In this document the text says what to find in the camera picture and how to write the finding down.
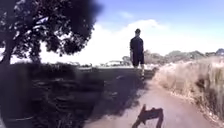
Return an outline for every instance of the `path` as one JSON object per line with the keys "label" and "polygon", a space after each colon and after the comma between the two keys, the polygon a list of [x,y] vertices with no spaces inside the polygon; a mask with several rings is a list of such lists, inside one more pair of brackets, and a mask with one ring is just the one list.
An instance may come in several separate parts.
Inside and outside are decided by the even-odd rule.
{"label": "path", "polygon": [[215,128],[195,106],[163,89],[148,86],[147,90],[129,73],[116,78],[106,86],[106,92],[114,94],[105,93],[107,98],[95,107],[84,128]]}

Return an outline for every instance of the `shrub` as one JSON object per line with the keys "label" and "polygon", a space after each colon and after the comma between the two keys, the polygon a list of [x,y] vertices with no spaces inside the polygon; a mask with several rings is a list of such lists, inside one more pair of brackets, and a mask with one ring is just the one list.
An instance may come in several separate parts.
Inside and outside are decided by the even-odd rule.
{"label": "shrub", "polygon": [[195,103],[209,108],[224,119],[223,58],[207,58],[163,66],[151,82],[172,92],[193,98]]}

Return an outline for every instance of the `person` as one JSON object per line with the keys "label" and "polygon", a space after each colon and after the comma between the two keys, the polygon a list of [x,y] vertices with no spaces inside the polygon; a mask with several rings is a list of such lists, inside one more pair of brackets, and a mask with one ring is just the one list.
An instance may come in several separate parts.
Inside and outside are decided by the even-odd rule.
{"label": "person", "polygon": [[144,77],[144,43],[140,38],[141,30],[135,30],[135,37],[130,41],[130,57],[135,70],[141,64],[141,75]]}

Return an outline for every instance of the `cloud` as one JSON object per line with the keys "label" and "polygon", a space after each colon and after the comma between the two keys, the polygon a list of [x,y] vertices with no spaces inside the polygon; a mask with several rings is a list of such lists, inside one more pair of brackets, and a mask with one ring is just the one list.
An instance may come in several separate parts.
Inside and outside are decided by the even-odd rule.
{"label": "cloud", "polygon": [[130,39],[134,37],[134,31],[140,28],[141,37],[144,40],[145,49],[151,52],[167,54],[173,50],[202,52],[216,51],[221,48],[221,39],[200,37],[197,35],[183,34],[172,27],[159,23],[156,20],[139,20],[112,31],[100,24],[95,25],[92,39],[88,45],[74,56],[59,57],[54,53],[47,53],[42,46],[42,61],[55,63],[59,62],[80,62],[99,64],[110,60],[121,60],[125,55],[129,55]]}
{"label": "cloud", "polygon": [[119,15],[120,15],[122,18],[125,18],[125,19],[131,19],[131,18],[134,18],[134,15],[132,15],[132,14],[129,13],[129,12],[125,12],[125,11],[121,11],[121,12],[119,12]]}

